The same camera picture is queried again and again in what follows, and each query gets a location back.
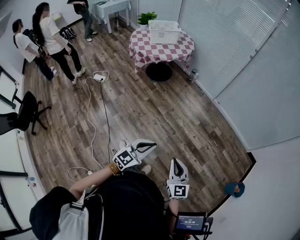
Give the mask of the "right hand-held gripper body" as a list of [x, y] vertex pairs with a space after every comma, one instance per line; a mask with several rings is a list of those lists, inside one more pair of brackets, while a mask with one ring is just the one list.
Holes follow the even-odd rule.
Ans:
[[188, 179], [167, 180], [166, 189], [170, 199], [186, 199], [189, 192]]

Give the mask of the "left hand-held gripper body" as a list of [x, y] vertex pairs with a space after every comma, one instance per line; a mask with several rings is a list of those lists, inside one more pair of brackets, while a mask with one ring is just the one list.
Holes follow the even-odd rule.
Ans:
[[119, 142], [119, 151], [114, 155], [112, 162], [116, 164], [121, 172], [133, 169], [142, 163], [134, 147], [126, 144], [124, 140]]

